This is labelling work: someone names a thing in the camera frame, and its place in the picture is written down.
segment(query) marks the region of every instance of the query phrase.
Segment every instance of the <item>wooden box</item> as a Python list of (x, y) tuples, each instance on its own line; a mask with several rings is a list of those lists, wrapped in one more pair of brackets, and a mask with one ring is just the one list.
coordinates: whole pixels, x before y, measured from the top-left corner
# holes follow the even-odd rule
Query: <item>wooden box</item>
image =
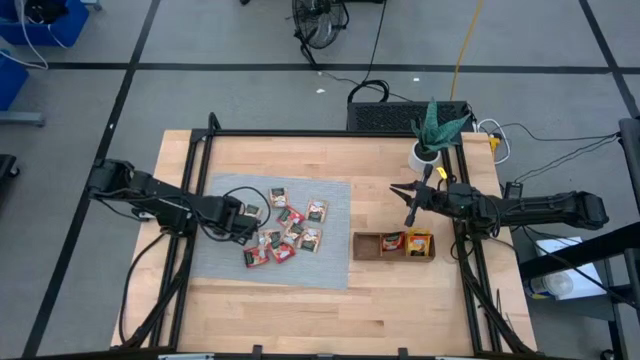
[(431, 237), (428, 256), (407, 256), (404, 246), (398, 250), (381, 251), (383, 233), (356, 232), (353, 234), (353, 260), (429, 262), (436, 257), (435, 238)]

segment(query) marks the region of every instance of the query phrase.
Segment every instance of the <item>wooden table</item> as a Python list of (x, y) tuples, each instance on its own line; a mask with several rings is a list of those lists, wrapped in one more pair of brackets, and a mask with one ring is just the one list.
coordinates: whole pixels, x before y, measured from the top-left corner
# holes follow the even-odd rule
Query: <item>wooden table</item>
[[(155, 177), (180, 186), (189, 135), (190, 131), (165, 132)], [(417, 178), (407, 165), (413, 141), (216, 137), (209, 178), (224, 172), (349, 182), (352, 233), (399, 231), (408, 208), (388, 187)], [(471, 184), (485, 194), (500, 194), (486, 135), (465, 133), (463, 145)], [(296, 156), (287, 156), (291, 152)], [(453, 150), (451, 154), (457, 169)], [(430, 186), (437, 180), (434, 172)], [(411, 355), (472, 355), (460, 270), (449, 255), (454, 239), (451, 220), (419, 212), (415, 223), (435, 234), (433, 262), (351, 260), (346, 291), (191, 278), (178, 350), (249, 353), (260, 344), (265, 353), (394, 355), (406, 347)], [(135, 253), (157, 234), (155, 223), (143, 224)], [(500, 239), (511, 243), (507, 228)], [(156, 302), (167, 245), (165, 240), (149, 251), (132, 276), (125, 314), (128, 336)], [(494, 297), (500, 289), (503, 313), (524, 343), (535, 349), (515, 254), (496, 242), (485, 242), (484, 250)], [(173, 306), (169, 309), (161, 344), (168, 339)], [(483, 347), (490, 349), (481, 310), (478, 319)], [(119, 343), (116, 334), (113, 343)]]

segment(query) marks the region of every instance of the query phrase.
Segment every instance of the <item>white cable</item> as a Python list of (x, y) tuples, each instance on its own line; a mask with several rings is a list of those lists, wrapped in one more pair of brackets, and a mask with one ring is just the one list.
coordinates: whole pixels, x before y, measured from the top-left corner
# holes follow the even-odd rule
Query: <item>white cable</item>
[(64, 44), (60, 42), (60, 40), (58, 40), (58, 38), (55, 35), (53, 35), (53, 31), (51, 31), (51, 24), (47, 26), (47, 29), (49, 29), (49, 34), (51, 34), (51, 37), (53, 38), (53, 40), (55, 40), (58, 43), (58, 45), (60, 45), (61, 48), (68, 49), (68, 47), (64, 46)]
[[(20, 13), (20, 24), (22, 25), (22, 33), (24, 34), (24, 38), (25, 38), (25, 40), (27, 40), (27, 44), (29, 44), (29, 47), (31, 48), (33, 53), (36, 54), (36, 56), (39, 57), (40, 60), (42, 60), (42, 63), (44, 63), (44, 66), (39, 65), (39, 64), (33, 64), (33, 63), (24, 62), (22, 60), (18, 60), (16, 58), (14, 58), (13, 56), (5, 54), (2, 51), (0, 51), (0, 54), (2, 54), (7, 59), (13, 60), (13, 61), (17, 62), (18, 64), (22, 64), (24, 66), (34, 67), (36, 69), (42, 69), (42, 70), (49, 70), (49, 63), (47, 62), (47, 60), (44, 59), (44, 57), (42, 57), (42, 55), (40, 55), (38, 50), (36, 50), (36, 48), (33, 47), (33, 44), (31, 44), (31, 40), (29, 39), (29, 35), (27, 35), (27, 26), (25, 25), (25, 20), (24, 20), (24, 0), (20, 0), (20, 9), (16, 9), (16, 10)], [(62, 43), (60, 43), (60, 41), (58, 41), (58, 39), (51, 32), (51, 25), (49, 25), (48, 28), (49, 28), (49, 32), (51, 33), (51, 36), (53, 36), (53, 39), (58, 43), (58, 45), (60, 45), (60, 46), (62, 46), (63, 48), (66, 49), (66, 47), (64, 45), (62, 45)]]
[(486, 122), (493, 123), (497, 127), (497, 129), (500, 130), (500, 132), (502, 133), (502, 139), (504, 140), (505, 145), (507, 145), (507, 155), (505, 155), (505, 157), (503, 157), (502, 159), (497, 160), (497, 161), (494, 162), (495, 165), (502, 164), (503, 162), (507, 161), (509, 156), (511, 156), (511, 146), (509, 146), (509, 141), (507, 140), (507, 135), (505, 135), (504, 130), (502, 130), (502, 127), (500, 126), (500, 124), (498, 124), (498, 122), (493, 120), (493, 119), (484, 119), (484, 120), (480, 121), (478, 123), (478, 125), (477, 125), (477, 128), (480, 129), (482, 124), (484, 124)]

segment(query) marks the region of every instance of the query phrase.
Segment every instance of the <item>red snack packet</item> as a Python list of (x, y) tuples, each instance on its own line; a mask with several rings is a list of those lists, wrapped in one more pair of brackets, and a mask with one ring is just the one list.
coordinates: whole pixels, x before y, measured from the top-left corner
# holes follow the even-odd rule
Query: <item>red snack packet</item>
[(244, 250), (244, 264), (248, 268), (262, 265), (269, 261), (269, 257), (263, 249), (252, 247)]
[(396, 232), (382, 235), (380, 246), (382, 251), (392, 251), (401, 249), (404, 245), (405, 233)]
[(273, 254), (273, 257), (276, 259), (276, 262), (278, 264), (296, 254), (296, 251), (292, 245), (289, 245), (280, 239), (272, 239), (269, 245), (269, 249), (271, 249), (271, 253)]
[(276, 219), (278, 224), (287, 227), (289, 224), (302, 224), (304, 221), (304, 215), (299, 211), (287, 205)]

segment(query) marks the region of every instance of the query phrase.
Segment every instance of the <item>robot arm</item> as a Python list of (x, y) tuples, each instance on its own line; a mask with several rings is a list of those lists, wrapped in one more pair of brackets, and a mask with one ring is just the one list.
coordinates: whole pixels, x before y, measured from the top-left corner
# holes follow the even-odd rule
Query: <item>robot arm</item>
[[(553, 196), (501, 199), (484, 195), (469, 184), (454, 183), (447, 191), (427, 186), (433, 166), (427, 165), (421, 181), (392, 184), (391, 190), (410, 207), (405, 221), (412, 226), (418, 208), (463, 221), (470, 233), (488, 234), (500, 226), (565, 223), (589, 230), (602, 228), (609, 221), (602, 199), (587, 192), (572, 191)], [(415, 190), (415, 198), (397, 189)]]
[(134, 170), (126, 161), (101, 160), (94, 164), (87, 190), (93, 200), (131, 204), (135, 216), (156, 218), (162, 231), (170, 235), (193, 235), (200, 225), (221, 241), (233, 239), (244, 244), (258, 227), (258, 219), (242, 215), (244, 205), (235, 197), (182, 192)]

